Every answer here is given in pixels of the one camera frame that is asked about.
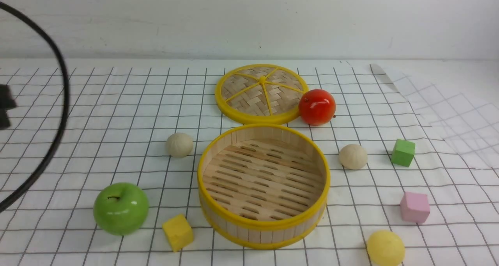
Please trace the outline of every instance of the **black object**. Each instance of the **black object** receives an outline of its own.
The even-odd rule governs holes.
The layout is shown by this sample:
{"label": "black object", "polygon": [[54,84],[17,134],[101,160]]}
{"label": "black object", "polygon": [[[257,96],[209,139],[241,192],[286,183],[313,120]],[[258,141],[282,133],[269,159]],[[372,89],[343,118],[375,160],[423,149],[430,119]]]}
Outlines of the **black object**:
{"label": "black object", "polygon": [[11,121],[7,110],[16,108],[16,101],[12,98],[11,89],[8,85],[0,85],[0,130],[11,127]]}
{"label": "black object", "polygon": [[[59,128],[57,129],[57,133],[55,133],[54,140],[52,141],[52,144],[48,148],[47,153],[45,154],[44,158],[41,160],[40,164],[34,172],[26,179],[23,184],[21,184],[14,192],[12,192],[11,195],[6,197],[1,203],[0,203],[0,213],[2,211],[5,211],[8,207],[11,206],[11,204],[14,204],[14,202],[19,199],[26,191],[35,183],[35,181],[40,177],[40,175],[44,172],[44,170],[47,168],[48,164],[50,163],[50,160],[54,157],[55,152],[57,151],[57,148],[59,147],[59,144],[61,142],[62,136],[64,135],[64,131],[66,130],[66,124],[67,124],[67,118],[69,114],[69,78],[67,75],[67,68],[66,68],[66,63],[64,62],[64,57],[62,56],[61,52],[59,51],[59,48],[57,48],[57,45],[54,43],[54,41],[47,35],[45,31],[43,31],[34,21],[32,21],[30,18],[28,18],[25,14],[21,13],[17,9],[14,9],[13,7],[3,3],[0,1],[0,9],[12,14],[16,18],[20,19],[23,23],[28,25],[30,28],[32,28],[36,33],[38,33],[50,46],[52,51],[55,54],[55,57],[57,58],[57,62],[59,63],[59,68],[60,71],[62,72],[62,85],[63,85],[63,105],[62,105],[62,114],[61,114],[61,120],[59,122]],[[9,122],[9,118],[7,117],[7,109],[12,106],[16,106],[16,102],[12,99],[11,92],[7,88],[5,90],[5,87],[0,90],[0,102],[2,103],[2,108],[3,112],[5,112],[5,117],[7,118],[7,122]]]}

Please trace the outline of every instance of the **crumpled paper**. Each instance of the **crumpled paper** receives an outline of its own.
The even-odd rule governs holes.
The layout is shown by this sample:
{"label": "crumpled paper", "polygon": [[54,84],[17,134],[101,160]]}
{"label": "crumpled paper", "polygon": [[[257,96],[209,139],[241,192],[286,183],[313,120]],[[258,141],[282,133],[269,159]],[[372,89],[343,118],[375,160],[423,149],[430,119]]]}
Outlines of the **crumpled paper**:
{"label": "crumpled paper", "polygon": [[385,73],[414,112],[431,125],[471,169],[499,168],[499,107],[449,85],[413,78],[390,67]]}

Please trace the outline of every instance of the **yellow ball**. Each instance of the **yellow ball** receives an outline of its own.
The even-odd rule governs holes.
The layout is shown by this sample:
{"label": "yellow ball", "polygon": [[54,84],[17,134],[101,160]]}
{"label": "yellow ball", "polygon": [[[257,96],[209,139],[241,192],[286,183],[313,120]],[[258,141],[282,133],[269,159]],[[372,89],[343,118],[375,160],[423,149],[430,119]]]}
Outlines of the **yellow ball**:
{"label": "yellow ball", "polygon": [[392,231],[376,231],[367,240],[367,254],[379,266],[397,266],[405,257],[404,242]]}

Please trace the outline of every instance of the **woven bamboo lid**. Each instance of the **woven bamboo lid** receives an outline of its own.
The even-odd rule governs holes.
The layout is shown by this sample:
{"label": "woven bamboo lid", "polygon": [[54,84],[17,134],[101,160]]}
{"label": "woven bamboo lid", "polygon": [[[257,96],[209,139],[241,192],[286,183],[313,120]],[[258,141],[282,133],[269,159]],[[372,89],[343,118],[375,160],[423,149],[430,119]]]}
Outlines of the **woven bamboo lid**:
{"label": "woven bamboo lid", "polygon": [[220,110],[241,124],[285,124],[299,117],[298,103],[308,87],[293,71],[272,64],[239,67],[217,84]]}

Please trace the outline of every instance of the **yellow rim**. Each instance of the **yellow rim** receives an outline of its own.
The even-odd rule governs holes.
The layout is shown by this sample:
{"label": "yellow rim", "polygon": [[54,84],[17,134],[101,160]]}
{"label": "yellow rim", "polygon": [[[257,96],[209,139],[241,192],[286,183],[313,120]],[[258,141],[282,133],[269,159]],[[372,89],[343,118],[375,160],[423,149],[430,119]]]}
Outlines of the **yellow rim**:
{"label": "yellow rim", "polygon": [[[220,204],[218,204],[209,194],[208,191],[206,190],[205,184],[203,183],[203,172],[202,172],[202,166],[206,158],[207,152],[210,151],[211,147],[218,142],[221,138],[232,134],[235,131],[239,131],[242,129],[247,129],[247,128],[255,128],[255,127],[273,127],[273,128],[278,128],[281,130],[289,131],[293,134],[298,135],[299,137],[303,138],[306,140],[309,144],[311,144],[314,149],[319,153],[322,162],[324,163],[325,169],[326,169],[326,179],[324,180],[324,189],[322,190],[322,193],[320,197],[317,199],[317,201],[306,211],[303,213],[300,213],[297,216],[291,217],[291,218],[286,218],[283,220],[276,220],[276,221],[258,221],[258,220],[252,220],[249,218],[244,218],[239,215],[235,215],[234,213],[231,213],[230,211],[224,209]],[[230,129],[229,131],[226,131],[225,133],[219,135],[215,140],[213,140],[208,147],[205,149],[205,152],[201,156],[201,160],[199,161],[198,165],[198,187],[199,187],[199,193],[200,196],[202,195],[203,198],[205,199],[207,205],[209,208],[217,213],[220,217],[223,219],[238,225],[239,227],[245,227],[248,229],[258,229],[260,231],[274,231],[274,230],[280,230],[280,229],[286,229],[288,227],[292,227],[296,224],[302,223],[306,220],[308,220],[311,216],[313,216],[315,213],[319,211],[321,206],[326,203],[327,199],[327,193],[329,191],[329,184],[330,183],[330,173],[329,173],[329,167],[326,161],[326,157],[324,154],[322,154],[322,151],[319,149],[319,147],[312,141],[310,138],[306,137],[302,133],[295,131],[293,129],[281,126],[281,125],[276,125],[276,124],[250,124],[250,125],[244,125],[244,126],[239,126],[234,129]]]}
{"label": "yellow rim", "polygon": [[[303,91],[302,90],[298,90],[298,89],[294,89],[292,87],[289,87],[289,86],[286,86],[286,85],[283,85],[283,84],[279,84],[279,83],[271,83],[271,82],[268,82],[268,81],[265,81],[264,83],[262,83],[262,81],[260,81],[260,79],[258,79],[258,78],[255,78],[253,76],[248,76],[247,74],[238,73],[239,70],[251,69],[252,67],[273,67],[274,70],[271,71],[269,74],[267,74],[267,76],[265,77],[265,79],[267,79],[270,75],[272,75],[272,73],[274,73],[276,70],[286,71],[289,74],[293,75],[298,80],[298,82],[300,82],[300,85],[302,86]],[[237,74],[237,75],[240,75],[240,76],[244,76],[246,78],[254,79],[255,80],[255,84],[252,85],[252,86],[249,86],[249,87],[247,87],[247,88],[245,88],[243,90],[241,90],[240,92],[236,93],[235,95],[233,95],[229,99],[224,99],[223,96],[221,95],[221,88],[222,88],[223,84],[225,83],[225,80],[227,80],[227,78],[229,78],[230,76],[232,76],[234,74]],[[234,97],[240,95],[242,92],[245,92],[248,89],[251,89],[251,88],[256,87],[258,85],[261,85],[262,89],[264,91],[264,94],[265,94],[265,98],[267,99],[267,105],[270,105],[270,103],[269,103],[269,95],[267,94],[267,89],[265,88],[265,84],[278,85],[278,86],[281,86],[281,87],[284,87],[284,88],[288,88],[288,89],[292,89],[292,90],[294,90],[296,92],[301,92],[301,93],[308,92],[307,83],[305,83],[305,81],[297,73],[295,73],[295,72],[293,72],[293,71],[291,71],[289,69],[286,69],[285,67],[280,67],[279,65],[273,65],[273,64],[251,64],[251,65],[245,65],[244,67],[238,67],[237,69],[234,69],[234,70],[228,72],[227,74],[225,74],[219,80],[219,82],[217,83],[217,86],[215,87],[215,101],[217,102],[217,106],[219,107],[219,109],[221,110],[221,112],[223,114],[225,114],[228,118],[230,118],[230,119],[232,119],[232,120],[234,120],[236,122],[239,122],[241,124],[269,123],[269,124],[282,125],[282,124],[290,122],[290,121],[292,121],[292,120],[294,120],[294,119],[296,119],[296,118],[298,118],[300,116],[300,113],[298,111],[298,106],[296,106],[292,110],[290,110],[290,111],[288,111],[286,113],[282,113],[280,115],[272,115],[272,114],[270,114],[269,116],[254,116],[254,115],[248,115],[246,113],[242,113],[242,112],[240,112],[238,110],[235,110],[234,108],[230,107],[227,104],[227,101],[229,101],[230,99],[233,99]]]}
{"label": "yellow rim", "polygon": [[213,229],[215,229],[215,231],[217,231],[221,236],[223,236],[227,240],[236,243],[237,245],[242,245],[243,247],[254,248],[255,250],[275,250],[277,248],[283,248],[285,246],[292,245],[297,241],[300,241],[301,239],[305,238],[308,234],[310,234],[315,229],[317,224],[319,224],[319,221],[322,219],[322,215],[326,211],[326,207],[324,207],[319,218],[314,222],[314,224],[310,228],[305,230],[299,236],[296,236],[287,241],[282,241],[279,243],[251,243],[249,241],[243,241],[239,238],[236,238],[235,236],[231,236],[229,233],[225,232],[217,224],[215,224],[215,222],[213,222],[212,219],[209,216],[207,216],[206,211],[203,207],[201,207],[201,211],[203,211],[203,215],[205,216],[206,221],[213,227]]}

